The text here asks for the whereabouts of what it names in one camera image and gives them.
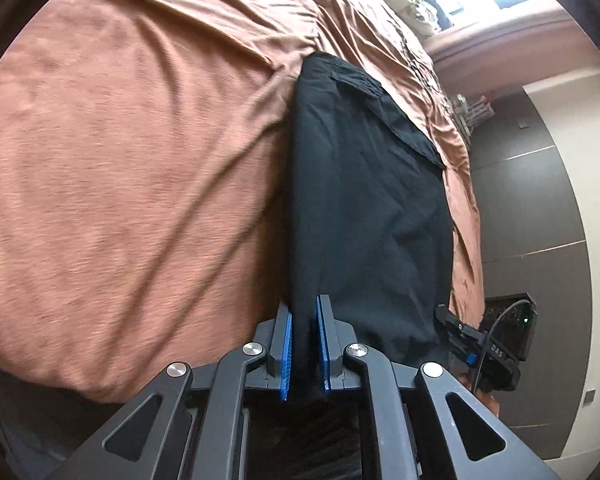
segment wrinkled fabric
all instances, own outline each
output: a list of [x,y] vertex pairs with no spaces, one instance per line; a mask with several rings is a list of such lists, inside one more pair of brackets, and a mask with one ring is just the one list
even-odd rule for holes
[[479,322],[468,155],[381,0],[52,0],[0,62],[1,369],[124,401],[275,313],[286,111],[316,50],[377,79],[434,143],[451,308]]

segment hand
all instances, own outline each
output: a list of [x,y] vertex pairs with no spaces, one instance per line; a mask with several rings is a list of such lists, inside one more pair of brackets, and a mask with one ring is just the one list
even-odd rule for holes
[[[467,390],[471,390],[471,380],[467,374],[460,374],[458,376],[458,381],[462,386],[464,386]],[[500,416],[500,403],[493,397],[491,394],[486,394],[480,388],[475,391],[476,399],[480,400],[491,413],[495,416]]]

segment dark wall panel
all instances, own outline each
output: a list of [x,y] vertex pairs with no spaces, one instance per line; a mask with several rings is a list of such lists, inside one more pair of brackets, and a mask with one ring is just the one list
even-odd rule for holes
[[515,392],[501,392],[501,418],[542,458],[560,456],[589,363],[591,284],[587,245],[484,264],[487,298],[528,292],[538,325]]
[[485,296],[528,292],[538,330],[501,418],[541,458],[557,458],[575,419],[591,334],[589,257],[578,205],[553,139],[521,90],[493,103],[472,135]]
[[495,100],[492,106],[496,116],[472,136],[472,170],[554,145],[538,110],[522,90]]
[[472,179],[485,262],[584,240],[578,203],[555,147],[475,170]]

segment white wall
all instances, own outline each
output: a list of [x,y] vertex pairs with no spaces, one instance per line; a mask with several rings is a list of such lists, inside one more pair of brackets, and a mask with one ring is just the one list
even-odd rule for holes
[[569,174],[589,250],[593,312],[584,391],[595,388],[596,396],[578,410],[562,457],[548,461],[562,480],[584,480],[600,460],[600,69],[556,76],[525,91]]

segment black gripper frame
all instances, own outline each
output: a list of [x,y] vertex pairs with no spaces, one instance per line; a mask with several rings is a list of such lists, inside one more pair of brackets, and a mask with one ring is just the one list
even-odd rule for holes
[[[324,392],[359,405],[365,480],[558,480],[444,368],[399,365],[356,344],[328,296],[317,298],[316,315]],[[244,397],[286,398],[291,322],[281,304],[258,326],[257,344],[217,364],[166,367],[50,479],[247,480]]]

